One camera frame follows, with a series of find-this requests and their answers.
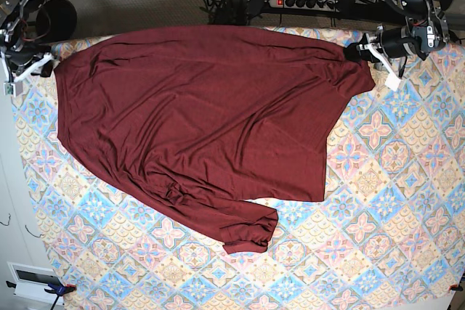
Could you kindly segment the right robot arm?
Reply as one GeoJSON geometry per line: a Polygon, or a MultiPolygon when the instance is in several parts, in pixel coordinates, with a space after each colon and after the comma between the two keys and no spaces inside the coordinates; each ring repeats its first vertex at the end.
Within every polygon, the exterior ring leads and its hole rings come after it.
{"type": "Polygon", "coordinates": [[[43,34],[27,37],[35,25],[30,15],[39,11],[46,0],[4,0],[1,3],[1,69],[5,74],[3,92],[18,97],[23,93],[23,81],[29,76],[49,77],[55,56],[50,46],[40,44],[43,34]]]}

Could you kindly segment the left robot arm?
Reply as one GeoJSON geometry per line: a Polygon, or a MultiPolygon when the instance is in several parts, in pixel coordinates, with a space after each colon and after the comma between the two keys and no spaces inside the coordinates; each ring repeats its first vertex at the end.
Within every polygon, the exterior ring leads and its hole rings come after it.
{"type": "Polygon", "coordinates": [[[380,25],[374,34],[365,33],[359,42],[344,48],[344,56],[353,62],[364,60],[382,64],[388,72],[384,85],[397,91],[405,66],[395,71],[390,60],[413,55],[425,60],[430,53],[441,50],[450,36],[440,0],[383,1],[402,15],[406,24],[391,30],[384,30],[380,25]]]}

